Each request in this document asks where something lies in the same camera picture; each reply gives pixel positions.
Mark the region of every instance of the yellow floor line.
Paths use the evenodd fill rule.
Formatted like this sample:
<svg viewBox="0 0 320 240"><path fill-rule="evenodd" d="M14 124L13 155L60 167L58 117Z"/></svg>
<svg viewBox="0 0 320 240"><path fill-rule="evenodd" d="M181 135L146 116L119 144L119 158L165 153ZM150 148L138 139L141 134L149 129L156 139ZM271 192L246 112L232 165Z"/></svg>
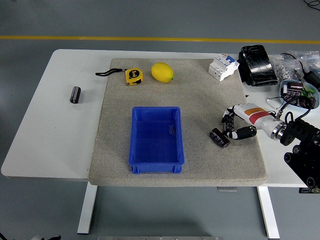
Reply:
<svg viewBox="0 0 320 240"><path fill-rule="evenodd" d="M131 37L131 36L19 36L0 35L3 40L95 40L95 41L159 41L159 42L221 42L267 44L320 44L320 40L281 40L252 38L194 38L194 37Z"/></svg>

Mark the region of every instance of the white table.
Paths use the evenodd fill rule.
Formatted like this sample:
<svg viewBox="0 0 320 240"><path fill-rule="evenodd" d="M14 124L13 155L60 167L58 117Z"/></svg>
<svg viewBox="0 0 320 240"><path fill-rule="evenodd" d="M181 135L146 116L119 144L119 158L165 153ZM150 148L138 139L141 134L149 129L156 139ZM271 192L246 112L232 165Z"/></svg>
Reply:
<svg viewBox="0 0 320 240"><path fill-rule="evenodd" d="M56 50L5 158L2 174L9 178L88 181L107 83L105 78L95 76L96 72L108 70L114 58L213 59L215 56L215 53ZM266 103L266 99L279 95L278 85L242 85L249 95L248 103L255 103L267 111L274 110ZM69 102L74 86L83 89L80 104ZM296 117L301 114L296 111L293 113ZM319 117L320 110L315 109L304 120L319 127L316 120ZM279 141L269 139L262 131L258 131L257 138L268 173L268 179L261 187L305 187L283 160L284 154L291 152L294 143L284 147ZM96 190L96 187L88 184L87 193L91 191L91 194L86 194L83 210L88 209L86 205L93 208L95 198L92 196ZM91 218L91 214L92 211L87 212L84 219Z"/></svg>

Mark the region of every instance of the blue bowl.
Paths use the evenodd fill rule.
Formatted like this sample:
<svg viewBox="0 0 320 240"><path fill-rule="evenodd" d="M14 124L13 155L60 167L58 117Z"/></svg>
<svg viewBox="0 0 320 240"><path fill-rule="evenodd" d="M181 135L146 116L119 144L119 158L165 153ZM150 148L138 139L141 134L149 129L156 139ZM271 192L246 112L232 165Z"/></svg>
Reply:
<svg viewBox="0 0 320 240"><path fill-rule="evenodd" d="M280 83L280 96L282 97L282 88L284 87L284 85L287 85L288 83L300 83L299 80L295 80L295 79L288 79L288 80L284 80ZM320 100L319 100L319 91L316 89L315 86L313 86L312 84L306 82L305 85L309 88L309 89L312 89L314 91L314 93L312 94L315 98L315 105L314 105L314 108L311 109L311 110L314 110L316 109L317 107L319 107L319 103L320 103ZM303 107L300 107L300 106L295 106L295 105L291 105L289 104L288 107L290 106L290 108L293 108L293 109L297 109L297 110L303 110L303 109L306 109L306 108L303 108Z"/></svg>

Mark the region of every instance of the plastic bag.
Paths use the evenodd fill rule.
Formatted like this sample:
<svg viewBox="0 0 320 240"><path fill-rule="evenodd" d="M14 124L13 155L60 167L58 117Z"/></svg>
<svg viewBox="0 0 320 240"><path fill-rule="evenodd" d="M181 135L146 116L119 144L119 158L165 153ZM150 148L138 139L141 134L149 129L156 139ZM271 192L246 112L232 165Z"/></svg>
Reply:
<svg viewBox="0 0 320 240"><path fill-rule="evenodd" d="M319 51L289 51L303 65L306 73L312 71L320 77L320 52Z"/></svg>
<svg viewBox="0 0 320 240"><path fill-rule="evenodd" d="M280 83L288 79L298 80L295 70L302 73L302 67L299 61L287 54L275 55L273 58L273 64L276 78Z"/></svg>

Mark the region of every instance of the red stripe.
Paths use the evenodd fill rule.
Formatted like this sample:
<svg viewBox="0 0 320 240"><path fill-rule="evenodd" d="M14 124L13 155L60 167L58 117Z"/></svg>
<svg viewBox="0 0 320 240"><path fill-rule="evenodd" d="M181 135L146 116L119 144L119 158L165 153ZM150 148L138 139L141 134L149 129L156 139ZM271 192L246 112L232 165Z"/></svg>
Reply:
<svg viewBox="0 0 320 240"><path fill-rule="evenodd" d="M260 112L257 112L255 114L252 114L251 117L249 117L249 121L252 123L252 124L255 124L255 122L259 119L259 118L262 118L264 116L268 116L270 115L267 111L260 111Z"/></svg>

